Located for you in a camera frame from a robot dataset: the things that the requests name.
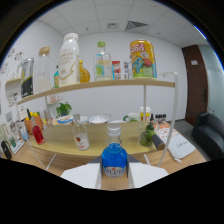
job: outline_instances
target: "bottle cap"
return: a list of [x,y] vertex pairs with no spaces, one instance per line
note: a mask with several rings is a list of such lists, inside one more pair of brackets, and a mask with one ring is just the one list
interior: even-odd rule
[[118,123],[109,123],[107,125],[108,135],[118,136],[121,134],[121,125]]
[[68,33],[64,36],[63,42],[69,39],[75,39],[76,41],[78,40],[78,34],[76,33]]
[[97,47],[105,47],[106,46],[106,43],[104,41],[99,41],[97,43]]
[[39,51],[39,55],[49,54],[49,53],[50,53],[50,47],[42,47]]
[[74,114],[73,119],[74,119],[74,121],[79,121],[80,120],[80,114]]

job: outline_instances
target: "shelf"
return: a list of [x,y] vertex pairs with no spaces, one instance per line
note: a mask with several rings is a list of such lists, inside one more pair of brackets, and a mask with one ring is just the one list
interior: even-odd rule
[[[121,140],[122,146],[128,154],[149,153],[158,151],[152,143],[151,147],[143,147],[138,144],[138,136],[140,131],[139,124],[146,125],[147,122],[127,122],[121,123]],[[46,151],[73,155],[77,157],[97,157],[102,154],[102,151],[107,145],[107,124],[89,124],[86,125],[90,148],[85,151],[80,151],[76,148],[73,138],[73,125],[51,125],[46,130],[42,131],[45,143],[38,145],[35,140],[31,145],[35,148]]]
[[6,86],[12,83],[17,83],[17,82],[21,82],[21,78],[17,78],[17,79],[10,79],[6,82]]
[[97,82],[73,84],[73,85],[67,85],[67,86],[56,88],[56,89],[51,89],[42,93],[38,93],[35,95],[24,97],[22,98],[21,101],[18,102],[18,105],[28,102],[30,100],[38,99],[43,96],[72,91],[72,90],[106,87],[106,86],[128,86],[128,85],[163,86],[163,87],[174,88],[175,82],[158,81],[158,80],[149,79],[149,78],[138,78],[133,80],[108,80],[108,81],[97,81]]
[[54,104],[54,103],[57,103],[57,102],[59,102],[59,101],[61,101],[61,100],[63,100],[63,99],[58,99],[58,100],[55,100],[54,102],[49,102],[49,103],[47,103],[48,105],[50,105],[50,104]]

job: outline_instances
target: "red bottle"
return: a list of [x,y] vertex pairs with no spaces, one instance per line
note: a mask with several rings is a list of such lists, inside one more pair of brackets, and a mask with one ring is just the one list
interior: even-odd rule
[[35,118],[34,117],[31,118],[31,121],[33,123],[33,128],[32,128],[33,135],[34,135],[34,137],[36,139],[37,144],[41,145],[41,144],[43,144],[45,142],[44,137],[42,135],[42,132],[41,132],[39,126],[37,126],[35,124]]

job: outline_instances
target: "green bottle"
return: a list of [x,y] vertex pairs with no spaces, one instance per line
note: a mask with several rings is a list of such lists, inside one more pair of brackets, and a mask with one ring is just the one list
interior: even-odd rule
[[56,67],[57,71],[54,74],[54,88],[59,87],[59,79],[58,79],[58,65]]

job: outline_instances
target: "ceiling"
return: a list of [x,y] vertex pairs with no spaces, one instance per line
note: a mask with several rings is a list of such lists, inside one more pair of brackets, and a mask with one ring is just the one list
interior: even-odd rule
[[[46,12],[38,20],[63,36],[68,33],[77,33],[81,37],[105,32],[133,32],[156,37],[181,48],[209,45],[182,15],[152,0],[72,0]],[[126,30],[130,21],[134,25]]]

